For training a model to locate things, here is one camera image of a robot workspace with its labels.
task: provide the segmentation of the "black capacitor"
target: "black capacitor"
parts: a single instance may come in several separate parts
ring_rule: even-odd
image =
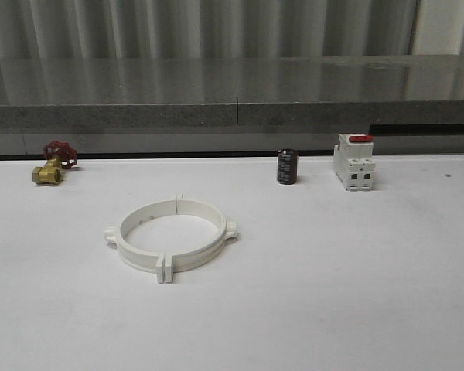
[[[281,149],[277,151],[277,182],[280,184],[294,184],[297,180],[297,159],[299,155],[295,149]]]

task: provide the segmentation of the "red switch lever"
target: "red switch lever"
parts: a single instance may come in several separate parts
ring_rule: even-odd
[[[371,143],[373,141],[373,135],[350,135],[350,143]]]

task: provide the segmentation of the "white table surface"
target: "white table surface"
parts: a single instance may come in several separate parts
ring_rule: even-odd
[[[0,162],[0,370],[464,370],[464,155],[375,159],[372,192],[328,157]],[[240,235],[156,284],[103,231],[176,192]]]

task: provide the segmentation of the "white circuit breaker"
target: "white circuit breaker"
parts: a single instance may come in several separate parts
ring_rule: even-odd
[[[333,171],[348,191],[373,188],[375,163],[373,137],[365,134],[339,134],[333,151]]]

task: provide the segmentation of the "brass valve body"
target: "brass valve body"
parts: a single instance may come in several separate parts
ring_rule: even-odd
[[[59,184],[62,181],[62,160],[53,156],[43,167],[35,167],[32,180],[36,184]]]

